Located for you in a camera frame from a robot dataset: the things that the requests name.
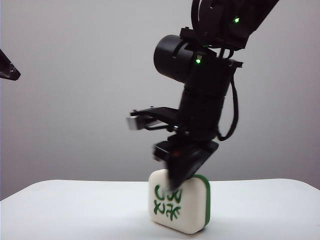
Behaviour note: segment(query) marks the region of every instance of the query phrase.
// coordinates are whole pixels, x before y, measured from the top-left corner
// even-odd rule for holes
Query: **white table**
[[[1,240],[320,240],[320,190],[290,179],[211,181],[211,221],[150,221],[147,182],[49,180],[1,201]]]

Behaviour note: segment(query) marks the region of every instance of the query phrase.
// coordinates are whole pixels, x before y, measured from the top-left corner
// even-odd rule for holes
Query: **gray backdrop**
[[[129,131],[132,108],[177,108],[183,85],[153,52],[191,26],[191,0],[2,0],[1,48],[22,73],[1,80],[1,191],[50,179],[147,181],[163,167]],[[200,169],[210,180],[290,178],[320,188],[319,0],[280,0],[234,58],[240,119]],[[233,116],[227,95],[220,123]]]

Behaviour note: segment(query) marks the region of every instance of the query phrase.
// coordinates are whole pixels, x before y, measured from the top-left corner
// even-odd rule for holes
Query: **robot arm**
[[[193,29],[180,36],[165,36],[154,51],[157,71],[184,84],[179,109],[152,107],[133,111],[127,118],[131,130],[166,129],[175,132],[154,145],[155,160],[165,161],[171,190],[193,176],[218,149],[212,141],[228,139],[238,122],[238,97],[234,74],[242,62],[232,60],[234,51],[245,48],[248,38],[278,0],[193,0]],[[212,49],[220,49],[219,54]],[[229,56],[224,58],[225,50]],[[234,118],[226,136],[219,121],[229,85]],[[165,124],[153,126],[159,122]]]

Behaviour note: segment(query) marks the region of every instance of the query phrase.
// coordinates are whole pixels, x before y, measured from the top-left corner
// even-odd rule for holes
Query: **black cable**
[[[225,136],[221,135],[221,133],[219,131],[219,126],[218,126],[217,137],[218,137],[219,141],[225,141],[231,137],[231,135],[234,133],[234,131],[237,127],[237,123],[239,120],[239,102],[238,102],[238,94],[237,94],[237,90],[236,90],[236,86],[235,86],[234,76],[232,76],[230,83],[232,86],[232,98],[233,98],[233,120],[232,120],[232,124],[230,126],[230,129]]]

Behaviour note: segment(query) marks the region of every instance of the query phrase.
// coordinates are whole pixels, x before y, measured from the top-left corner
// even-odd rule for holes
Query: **green character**
[[[166,197],[168,198],[169,201],[172,201],[173,199],[175,199],[176,203],[179,204],[181,201],[181,196],[182,196],[182,189],[177,190],[173,192],[172,195],[167,195]]]
[[[154,209],[153,209],[153,212],[155,215],[157,215],[157,212],[159,211],[159,213],[161,214],[165,214],[165,211],[166,211],[166,206],[164,203],[162,203],[162,210],[160,210],[160,205],[161,205],[161,202],[160,203],[157,203],[157,200],[154,200]]]
[[[154,194],[155,194],[155,196],[156,196],[157,199],[163,201],[163,200],[165,200],[165,193],[164,193],[164,191],[162,191],[162,197],[160,197],[160,196],[159,196],[159,193],[158,193],[159,188],[160,188],[160,185],[159,185],[159,184],[158,184],[157,186],[155,186],[155,188],[154,188]]]
[[[181,209],[181,207],[180,207],[180,206],[176,206],[176,207],[174,208],[174,205],[171,204],[171,203],[168,203],[166,206],[167,206],[167,207],[170,207],[170,209],[168,209],[168,210],[165,212],[165,215],[166,215],[167,217],[169,217],[168,214],[170,214],[170,220],[171,220],[171,221],[173,220],[174,217],[175,217],[175,219],[178,219],[178,216],[176,215],[176,213],[177,213],[178,215],[180,215],[179,209]]]

